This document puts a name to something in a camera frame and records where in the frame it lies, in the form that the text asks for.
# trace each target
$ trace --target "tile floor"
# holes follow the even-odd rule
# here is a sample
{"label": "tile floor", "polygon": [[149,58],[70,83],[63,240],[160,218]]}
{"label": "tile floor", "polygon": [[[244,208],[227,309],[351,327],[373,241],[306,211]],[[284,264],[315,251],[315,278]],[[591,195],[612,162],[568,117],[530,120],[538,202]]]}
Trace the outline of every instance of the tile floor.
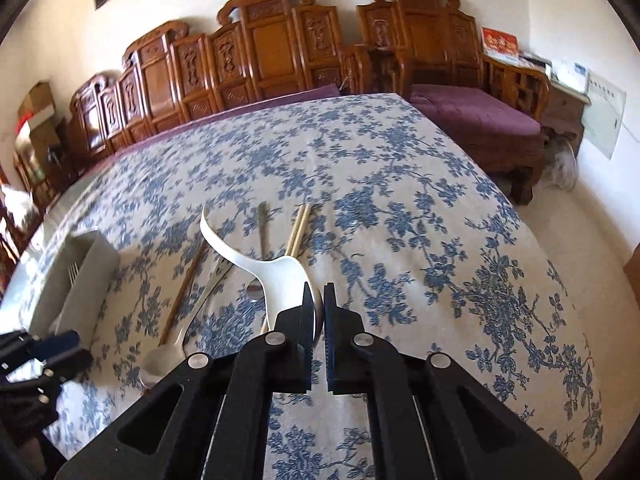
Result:
{"label": "tile floor", "polygon": [[539,187],[518,212],[574,299],[595,360],[604,442],[581,471],[593,479],[640,412],[640,309],[620,260],[572,193]]}

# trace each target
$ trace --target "metal screw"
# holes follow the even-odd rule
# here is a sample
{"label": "metal screw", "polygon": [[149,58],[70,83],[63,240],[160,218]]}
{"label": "metal screw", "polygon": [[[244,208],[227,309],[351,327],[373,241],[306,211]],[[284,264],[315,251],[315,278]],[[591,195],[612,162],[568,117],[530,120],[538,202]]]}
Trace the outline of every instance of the metal screw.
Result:
{"label": "metal screw", "polygon": [[436,368],[449,368],[449,366],[451,365],[451,358],[446,354],[432,354],[431,364]]}
{"label": "metal screw", "polygon": [[264,340],[267,342],[267,345],[278,346],[283,344],[287,337],[282,332],[269,332]]}
{"label": "metal screw", "polygon": [[191,368],[204,368],[209,363],[209,358],[205,354],[194,354],[187,362]]}
{"label": "metal screw", "polygon": [[360,333],[353,336],[353,342],[358,346],[371,346],[373,345],[373,336],[367,333]]}

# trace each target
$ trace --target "floral pattern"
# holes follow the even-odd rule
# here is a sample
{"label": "floral pattern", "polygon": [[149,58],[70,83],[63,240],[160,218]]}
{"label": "floral pattern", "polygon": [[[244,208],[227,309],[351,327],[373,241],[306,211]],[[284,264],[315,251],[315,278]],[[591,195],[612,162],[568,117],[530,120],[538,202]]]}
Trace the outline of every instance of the floral pattern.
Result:
{"label": "floral pattern", "polygon": [[[71,456],[142,392],[142,357],[157,345],[196,253],[198,216],[257,254],[257,205],[270,206],[271,256],[292,219],[316,204],[300,259],[318,285],[405,353],[445,351],[578,467],[604,436],[594,362],[569,292],[494,183],[442,131],[395,95],[276,107],[196,126],[105,168],[66,217],[25,297],[68,232],[100,229],[120,267],[95,331],[95,363],[69,383],[50,428]],[[178,317],[215,258],[200,264]],[[264,305],[232,269],[188,333],[188,352],[217,357],[259,333]],[[34,301],[20,315],[28,324]],[[363,396],[326,392],[324,351],[314,387],[274,394],[267,478],[372,478]]]}

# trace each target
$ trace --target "wall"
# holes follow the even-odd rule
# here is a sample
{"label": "wall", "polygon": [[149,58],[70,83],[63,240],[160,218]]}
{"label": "wall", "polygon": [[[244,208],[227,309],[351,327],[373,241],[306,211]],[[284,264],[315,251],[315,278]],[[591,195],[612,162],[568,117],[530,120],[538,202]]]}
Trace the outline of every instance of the wall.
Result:
{"label": "wall", "polygon": [[[7,139],[21,97],[38,79],[50,80],[56,104],[66,112],[73,92],[91,75],[120,69],[131,41],[175,18],[186,19],[194,31],[212,32],[218,28],[215,15],[226,1],[110,0],[95,10],[93,0],[31,0],[0,50],[0,73],[19,82],[9,90],[11,98],[0,97],[2,150],[10,145]],[[353,42],[359,39],[355,6],[370,1],[318,3],[338,7],[344,40]],[[462,0],[462,9],[482,25],[517,34],[524,44],[529,41],[527,0]],[[10,160],[6,153],[2,164],[7,168],[5,159]]]}
{"label": "wall", "polygon": [[529,21],[534,52],[580,62],[627,92],[628,129],[611,160],[582,143],[575,191],[626,262],[640,242],[640,52],[606,0],[529,0]]}

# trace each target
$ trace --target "metal spoon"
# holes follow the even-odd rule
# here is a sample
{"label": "metal spoon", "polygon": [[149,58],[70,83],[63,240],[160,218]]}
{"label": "metal spoon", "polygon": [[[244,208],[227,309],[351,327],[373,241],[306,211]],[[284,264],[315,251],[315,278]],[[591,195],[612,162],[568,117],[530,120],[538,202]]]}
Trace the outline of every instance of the metal spoon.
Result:
{"label": "metal spoon", "polygon": [[209,281],[204,291],[198,298],[198,301],[191,309],[191,312],[178,325],[178,336],[172,344],[160,345],[154,348],[143,359],[140,365],[140,382],[145,388],[151,388],[161,381],[171,370],[184,361],[186,355],[182,343],[187,335],[189,325],[198,315],[200,309],[207,301],[213,289],[220,282],[227,271],[233,267],[233,264],[225,259],[220,258],[216,269],[211,273]]}
{"label": "metal spoon", "polygon": [[[265,261],[267,259],[267,220],[269,210],[266,202],[260,202],[258,204],[258,235],[260,236],[260,259]],[[246,296],[249,300],[255,302],[264,298],[264,289],[258,278],[254,278],[249,285],[246,286]]]}

